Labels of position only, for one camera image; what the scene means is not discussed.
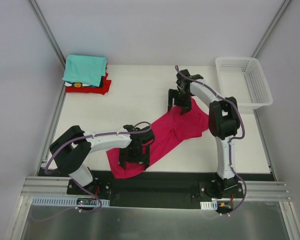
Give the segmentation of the crimson pink t shirt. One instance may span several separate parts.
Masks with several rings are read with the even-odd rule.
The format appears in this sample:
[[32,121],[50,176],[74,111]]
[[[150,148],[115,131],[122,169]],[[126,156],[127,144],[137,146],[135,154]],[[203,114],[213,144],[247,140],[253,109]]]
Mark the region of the crimson pink t shirt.
[[[201,137],[209,129],[209,115],[200,109],[194,99],[191,99],[192,109],[181,114],[182,108],[174,106],[151,124],[155,140],[150,146],[149,165],[152,166],[171,152],[183,141]],[[106,152],[110,170],[116,179],[135,177],[146,169],[142,164],[127,163],[126,168],[119,165],[119,148]]]

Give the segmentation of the white plastic basket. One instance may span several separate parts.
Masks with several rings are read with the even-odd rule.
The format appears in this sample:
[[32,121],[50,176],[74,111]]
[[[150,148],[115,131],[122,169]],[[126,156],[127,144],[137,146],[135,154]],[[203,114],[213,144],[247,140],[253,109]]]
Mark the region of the white plastic basket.
[[235,97],[241,112],[273,104],[271,90],[258,59],[218,57],[215,66],[220,93],[225,97]]

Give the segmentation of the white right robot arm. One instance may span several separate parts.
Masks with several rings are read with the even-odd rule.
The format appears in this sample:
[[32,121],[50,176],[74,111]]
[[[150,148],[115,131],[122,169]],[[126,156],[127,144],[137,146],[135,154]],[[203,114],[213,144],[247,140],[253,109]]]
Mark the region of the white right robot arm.
[[221,199],[232,193],[238,185],[234,173],[232,140],[241,126],[237,100],[223,97],[208,86],[200,74],[191,75],[187,69],[177,71],[176,89],[168,90],[168,107],[181,108],[181,115],[192,110],[192,97],[199,98],[208,107],[208,129],[215,137],[217,146],[217,171],[215,180],[206,185],[204,192],[211,198]]

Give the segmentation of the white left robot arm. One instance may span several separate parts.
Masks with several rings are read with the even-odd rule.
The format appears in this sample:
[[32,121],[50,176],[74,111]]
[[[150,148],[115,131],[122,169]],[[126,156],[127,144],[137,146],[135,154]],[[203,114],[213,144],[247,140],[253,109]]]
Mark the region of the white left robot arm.
[[50,145],[52,156],[44,172],[46,175],[59,172],[69,176],[80,191],[94,196],[98,193],[98,184],[91,170],[84,165],[89,154],[118,149],[114,162],[119,167],[126,169],[128,164],[137,164],[147,169],[154,141],[155,134],[149,123],[144,128],[127,124],[119,130],[99,133],[84,131],[74,125]]

